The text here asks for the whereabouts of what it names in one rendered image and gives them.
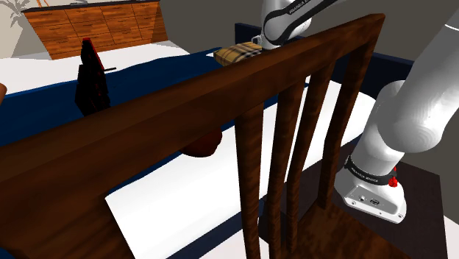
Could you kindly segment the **brown round object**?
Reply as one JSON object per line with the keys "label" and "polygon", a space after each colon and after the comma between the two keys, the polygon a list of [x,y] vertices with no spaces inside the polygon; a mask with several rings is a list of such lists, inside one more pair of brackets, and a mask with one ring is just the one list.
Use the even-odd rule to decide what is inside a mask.
{"label": "brown round object", "polygon": [[217,128],[193,143],[185,146],[180,151],[184,155],[191,157],[209,157],[214,154],[218,145],[221,143],[221,139],[221,129]]}

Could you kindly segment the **brown wooden chair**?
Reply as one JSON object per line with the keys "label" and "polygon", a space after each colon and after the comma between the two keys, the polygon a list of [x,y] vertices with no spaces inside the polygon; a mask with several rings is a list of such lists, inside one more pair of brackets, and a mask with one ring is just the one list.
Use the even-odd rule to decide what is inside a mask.
{"label": "brown wooden chair", "polygon": [[[243,239],[260,259],[263,103],[278,111],[268,192],[271,259],[410,259],[335,206],[341,148],[385,16],[366,15],[278,49],[0,147],[0,247],[16,259],[134,259],[103,201],[134,176],[235,122]],[[325,138],[318,196],[299,218],[299,178],[335,62],[349,63]]]}

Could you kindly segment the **blue bed with white sheets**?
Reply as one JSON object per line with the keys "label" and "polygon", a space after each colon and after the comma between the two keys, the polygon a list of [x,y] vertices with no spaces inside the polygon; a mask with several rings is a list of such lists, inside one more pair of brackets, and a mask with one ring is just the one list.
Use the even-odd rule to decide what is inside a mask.
{"label": "blue bed with white sheets", "polygon": [[[325,138],[348,63],[348,55],[335,62],[302,172],[320,160],[322,169]],[[268,192],[278,101],[272,96],[263,103],[257,222],[260,255],[268,252],[269,259]],[[191,157],[179,149],[120,181],[103,197],[134,259],[166,258],[235,214],[241,215],[235,122],[217,128],[222,139],[213,155]],[[246,258],[244,240],[234,257]],[[311,248],[301,253],[299,259],[303,258],[335,259],[313,257]]]}

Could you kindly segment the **wooden chest of drawers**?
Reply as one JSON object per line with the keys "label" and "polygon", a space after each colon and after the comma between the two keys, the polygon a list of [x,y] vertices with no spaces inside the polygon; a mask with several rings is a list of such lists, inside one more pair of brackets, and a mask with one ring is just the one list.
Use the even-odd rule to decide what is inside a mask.
{"label": "wooden chest of drawers", "polygon": [[23,14],[53,60],[79,56],[86,38],[97,52],[168,40],[160,0],[34,7]]}

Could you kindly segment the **dark robot stand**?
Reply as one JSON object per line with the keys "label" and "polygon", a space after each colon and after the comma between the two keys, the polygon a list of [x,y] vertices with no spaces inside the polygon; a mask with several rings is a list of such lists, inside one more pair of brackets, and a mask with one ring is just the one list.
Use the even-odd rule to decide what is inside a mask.
{"label": "dark robot stand", "polygon": [[[407,214],[401,223],[393,224],[347,206],[336,190],[332,194],[333,204],[412,259],[448,259],[440,177],[403,162],[397,164],[396,170],[397,180],[404,188],[407,202]],[[321,160],[302,172],[299,181],[298,220],[316,200],[320,171]],[[280,205],[281,244],[285,243],[286,188],[285,184]]]}

